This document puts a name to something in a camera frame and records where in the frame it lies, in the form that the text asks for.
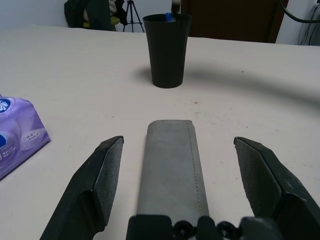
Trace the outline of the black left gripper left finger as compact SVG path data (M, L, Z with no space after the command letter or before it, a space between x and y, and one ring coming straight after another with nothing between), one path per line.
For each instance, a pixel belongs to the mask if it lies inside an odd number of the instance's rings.
M108 225L115 199L124 138L101 142L74 173L42 240L92 240Z

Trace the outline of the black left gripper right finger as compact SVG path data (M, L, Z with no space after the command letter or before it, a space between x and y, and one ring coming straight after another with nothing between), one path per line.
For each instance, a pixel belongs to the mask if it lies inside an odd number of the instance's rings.
M271 218L286 240L318 240L320 207L300 180L261 143L239 136L233 143L254 216Z

